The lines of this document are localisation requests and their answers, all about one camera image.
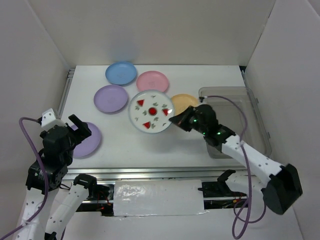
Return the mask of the lilac plastic plate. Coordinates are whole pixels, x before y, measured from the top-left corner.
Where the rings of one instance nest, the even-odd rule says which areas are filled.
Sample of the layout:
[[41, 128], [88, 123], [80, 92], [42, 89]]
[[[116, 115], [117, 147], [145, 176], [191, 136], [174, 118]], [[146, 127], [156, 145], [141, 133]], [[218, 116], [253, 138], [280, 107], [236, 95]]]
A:
[[83, 140], [73, 150], [73, 157], [76, 159], [82, 159], [91, 155], [101, 143], [102, 134], [100, 129], [92, 122], [87, 122], [87, 125], [91, 131], [91, 136]]
[[120, 112], [129, 100], [127, 91], [119, 85], [106, 85], [100, 88], [93, 97], [95, 107], [102, 113]]

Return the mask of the white watermelon pattern plate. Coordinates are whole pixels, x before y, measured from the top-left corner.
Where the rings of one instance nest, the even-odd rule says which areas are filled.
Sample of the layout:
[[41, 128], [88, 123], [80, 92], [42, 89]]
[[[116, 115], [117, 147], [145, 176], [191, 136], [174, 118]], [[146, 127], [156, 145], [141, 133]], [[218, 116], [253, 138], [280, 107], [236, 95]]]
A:
[[165, 93], [144, 90], [131, 99], [128, 116], [136, 129], [147, 134], [158, 134], [171, 125], [169, 119], [175, 116], [175, 108]]

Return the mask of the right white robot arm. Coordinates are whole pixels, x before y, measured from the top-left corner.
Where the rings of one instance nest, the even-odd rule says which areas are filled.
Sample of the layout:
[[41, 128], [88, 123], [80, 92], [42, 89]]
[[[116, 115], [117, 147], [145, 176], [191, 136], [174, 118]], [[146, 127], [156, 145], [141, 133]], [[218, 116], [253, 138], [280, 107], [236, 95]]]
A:
[[208, 145], [247, 167], [265, 185], [261, 189], [263, 202], [275, 214], [283, 215], [303, 194], [296, 167], [282, 165], [245, 143], [233, 130], [219, 123], [210, 105], [189, 106], [169, 121], [186, 132], [199, 132]]

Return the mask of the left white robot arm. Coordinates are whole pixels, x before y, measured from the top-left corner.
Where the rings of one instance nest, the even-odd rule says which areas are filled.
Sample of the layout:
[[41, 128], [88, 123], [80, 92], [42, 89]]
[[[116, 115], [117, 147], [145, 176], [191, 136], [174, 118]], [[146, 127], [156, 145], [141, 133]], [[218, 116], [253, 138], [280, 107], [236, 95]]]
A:
[[65, 199], [51, 213], [62, 180], [73, 161], [74, 149], [92, 134], [88, 124], [74, 114], [69, 120], [76, 129], [57, 118], [52, 110], [36, 120], [43, 129], [40, 133], [43, 148], [36, 150], [34, 144], [30, 144], [36, 161], [28, 169], [25, 208], [16, 235], [18, 240], [61, 240], [82, 202], [94, 199], [99, 193], [97, 179], [81, 173], [74, 179]]

